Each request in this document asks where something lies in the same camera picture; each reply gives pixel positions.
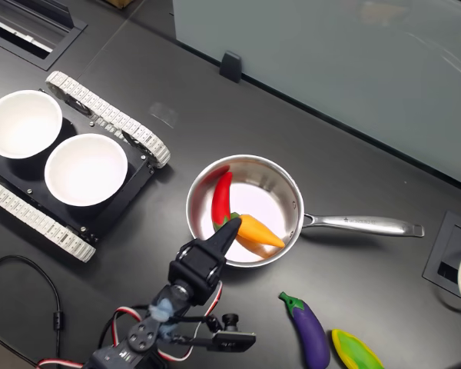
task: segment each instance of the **saucepan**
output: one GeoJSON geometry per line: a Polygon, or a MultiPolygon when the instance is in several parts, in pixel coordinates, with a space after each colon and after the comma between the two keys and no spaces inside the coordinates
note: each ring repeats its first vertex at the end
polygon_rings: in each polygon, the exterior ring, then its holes
{"type": "Polygon", "coordinates": [[[227,264],[238,268],[260,267],[281,258],[294,246],[302,228],[330,227],[384,236],[424,236],[421,225],[392,218],[307,214],[299,188],[281,166],[259,156],[235,155],[208,165],[191,185],[186,217],[195,238],[207,239],[214,234],[212,198],[218,179],[227,171],[233,174],[230,210],[252,215],[285,243],[284,248],[275,248],[238,236],[226,254],[227,264]]]}

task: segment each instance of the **red and white cable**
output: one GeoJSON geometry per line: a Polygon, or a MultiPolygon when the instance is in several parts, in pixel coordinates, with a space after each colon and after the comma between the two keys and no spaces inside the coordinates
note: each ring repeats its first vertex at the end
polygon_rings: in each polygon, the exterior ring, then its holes
{"type": "Polygon", "coordinates": [[[111,334],[113,336],[114,346],[118,346],[120,343],[118,339],[118,329],[116,328],[116,319],[118,318],[118,313],[120,312],[131,315],[136,321],[141,321],[140,314],[136,310],[132,309],[131,307],[121,306],[118,309],[116,309],[116,311],[114,312],[113,322],[111,323],[111,334]]]}
{"type": "Polygon", "coordinates": [[[60,359],[43,359],[38,362],[38,365],[36,366],[36,369],[42,369],[41,367],[43,365],[47,364],[60,364],[63,365],[64,367],[76,367],[78,369],[82,368],[84,365],[80,363],[75,363],[73,361],[68,361],[68,360],[60,360],[60,359]]]}

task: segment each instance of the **black cable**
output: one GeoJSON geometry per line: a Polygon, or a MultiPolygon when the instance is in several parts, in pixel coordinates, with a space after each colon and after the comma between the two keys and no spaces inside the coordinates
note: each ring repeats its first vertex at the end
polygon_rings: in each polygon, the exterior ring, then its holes
{"type": "MultiPolygon", "coordinates": [[[[43,271],[34,261],[27,259],[21,255],[8,255],[4,256],[3,258],[0,258],[0,264],[3,263],[4,261],[20,261],[21,263],[24,263],[28,265],[29,267],[33,268],[35,271],[37,271],[50,285],[51,289],[53,290],[53,293],[55,294],[55,300],[56,300],[56,312],[55,312],[55,326],[54,329],[56,331],[56,357],[60,358],[60,338],[61,338],[61,329],[63,325],[63,313],[61,310],[61,304],[60,304],[60,297],[58,295],[58,291],[55,287],[55,284],[53,281],[50,279],[50,277],[43,271]]],[[[6,344],[4,341],[0,339],[0,345],[12,352],[14,355],[20,357],[22,360],[26,361],[28,364],[32,365],[33,367],[36,367],[36,363],[26,357],[25,355],[21,354],[18,352],[16,349],[11,347],[9,344],[6,344]]]]}
{"type": "MultiPolygon", "coordinates": [[[[135,306],[130,306],[130,308],[134,310],[147,310],[148,305],[135,305],[135,306]]],[[[126,314],[124,311],[118,311],[117,313],[118,313],[118,316],[126,314]]],[[[108,320],[108,322],[102,328],[101,336],[99,337],[99,342],[98,342],[98,349],[102,348],[102,343],[104,342],[104,339],[106,338],[106,334],[109,331],[109,327],[111,326],[111,323],[114,320],[114,316],[117,313],[114,313],[113,316],[108,320]]]]}

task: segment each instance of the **black bracket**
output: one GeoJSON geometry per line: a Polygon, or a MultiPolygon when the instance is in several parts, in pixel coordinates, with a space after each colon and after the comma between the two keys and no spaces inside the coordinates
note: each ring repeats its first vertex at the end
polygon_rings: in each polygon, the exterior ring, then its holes
{"type": "Polygon", "coordinates": [[[232,82],[239,83],[242,72],[243,65],[240,56],[233,52],[225,52],[219,74],[232,82]]]}

